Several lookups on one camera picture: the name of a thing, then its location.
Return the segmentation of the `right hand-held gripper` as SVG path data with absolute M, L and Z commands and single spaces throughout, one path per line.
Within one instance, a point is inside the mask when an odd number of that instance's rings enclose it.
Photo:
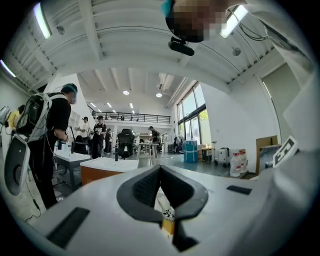
M 299 253 L 312 241 L 319 194 L 319 152 L 289 137 L 273 157 L 266 200 L 250 231 L 251 253 Z

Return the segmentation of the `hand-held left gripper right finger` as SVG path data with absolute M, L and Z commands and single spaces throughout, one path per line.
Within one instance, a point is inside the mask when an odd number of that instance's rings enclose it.
M 160 187 L 174 209 L 172 244 L 183 252 L 195 246 L 198 241 L 186 235 L 182 221 L 199 215 L 209 199 L 209 193 L 199 182 L 165 165 L 160 167 L 159 178 Z

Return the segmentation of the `black white patterned clothes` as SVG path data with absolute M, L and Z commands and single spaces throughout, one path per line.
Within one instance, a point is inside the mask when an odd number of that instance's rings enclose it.
M 171 222 L 175 220 L 175 210 L 161 188 L 159 188 L 156 194 L 154 209 L 160 212 L 164 219 Z

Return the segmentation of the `orange cushion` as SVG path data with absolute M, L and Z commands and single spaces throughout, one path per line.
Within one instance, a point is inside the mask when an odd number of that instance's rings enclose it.
M 175 232 L 175 221 L 164 218 L 162 220 L 161 230 L 165 231 L 169 235 L 173 235 Z

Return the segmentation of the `plastic wrapped picture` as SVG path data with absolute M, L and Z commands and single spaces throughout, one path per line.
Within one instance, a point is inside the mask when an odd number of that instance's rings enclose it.
M 273 167 L 273 156 L 281 148 L 281 144 L 265 145 L 259 150 L 259 174 Z

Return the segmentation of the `wooden sink cabinet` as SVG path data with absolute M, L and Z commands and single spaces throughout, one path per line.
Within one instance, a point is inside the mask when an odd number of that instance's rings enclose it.
M 100 157 L 80 163 L 81 183 L 86 185 L 93 181 L 122 174 L 138 168 L 138 160 L 115 161 L 112 158 Z

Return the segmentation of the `blue wrapped package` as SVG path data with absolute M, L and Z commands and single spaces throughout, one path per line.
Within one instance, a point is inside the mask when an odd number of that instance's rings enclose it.
M 186 163 L 198 162 L 198 142 L 196 140 L 185 140 L 183 142 L 183 160 Z

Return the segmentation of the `black yellow box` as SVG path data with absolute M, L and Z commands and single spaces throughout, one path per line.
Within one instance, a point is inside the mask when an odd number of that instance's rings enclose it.
M 213 149 L 211 147 L 205 147 L 201 149 L 202 160 L 204 162 L 211 162 L 212 161 L 212 152 Z

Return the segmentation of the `white table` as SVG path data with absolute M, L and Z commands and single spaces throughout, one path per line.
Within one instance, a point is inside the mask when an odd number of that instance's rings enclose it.
M 138 159 L 150 159 L 155 162 L 157 158 L 157 144 L 156 143 L 139 143 L 137 149 Z

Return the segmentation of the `folding scooter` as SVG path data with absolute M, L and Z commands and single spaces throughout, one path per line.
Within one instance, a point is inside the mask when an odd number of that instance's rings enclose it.
M 218 152 L 216 150 L 217 141 L 212 141 L 212 153 L 211 153 L 211 162 L 217 166 L 219 164 Z

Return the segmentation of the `cardboard box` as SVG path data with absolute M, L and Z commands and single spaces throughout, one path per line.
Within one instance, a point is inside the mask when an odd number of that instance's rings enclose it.
M 278 136 L 267 136 L 256 139 L 256 169 L 255 174 L 260 174 L 260 149 L 264 146 L 273 146 L 278 144 Z

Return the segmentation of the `grey roller blind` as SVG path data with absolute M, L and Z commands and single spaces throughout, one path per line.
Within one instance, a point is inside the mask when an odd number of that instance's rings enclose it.
M 301 87 L 289 65 L 283 64 L 262 79 L 272 99 L 279 124 L 281 142 L 293 136 L 292 129 L 284 118 L 284 112 L 298 95 Z

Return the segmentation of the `white shelf unit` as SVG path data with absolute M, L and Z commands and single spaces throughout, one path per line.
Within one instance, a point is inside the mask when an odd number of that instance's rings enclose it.
M 68 126 L 73 130 L 75 130 L 75 128 L 79 128 L 81 126 L 81 123 L 82 123 L 82 116 L 77 112 L 71 110 Z

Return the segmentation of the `ceiling air conditioner unit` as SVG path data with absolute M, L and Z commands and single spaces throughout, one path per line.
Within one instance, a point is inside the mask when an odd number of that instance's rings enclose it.
M 168 73 L 159 73 L 157 88 L 160 91 L 168 90 L 174 80 L 175 76 Z

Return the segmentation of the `long ceiling light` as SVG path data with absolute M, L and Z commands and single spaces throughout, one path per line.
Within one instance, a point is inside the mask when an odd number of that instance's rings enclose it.
M 240 21 L 247 15 L 248 11 L 243 5 L 230 9 L 230 15 L 221 25 L 220 35 L 226 39 L 231 32 L 240 24 Z
M 2 59 L 0 59 L 0 64 L 13 78 L 17 77 L 16 74 L 6 65 L 6 63 Z
M 40 2 L 36 3 L 33 8 L 33 14 L 37 24 L 42 32 L 43 37 L 47 40 L 51 37 L 52 32 L 45 17 L 45 13 Z

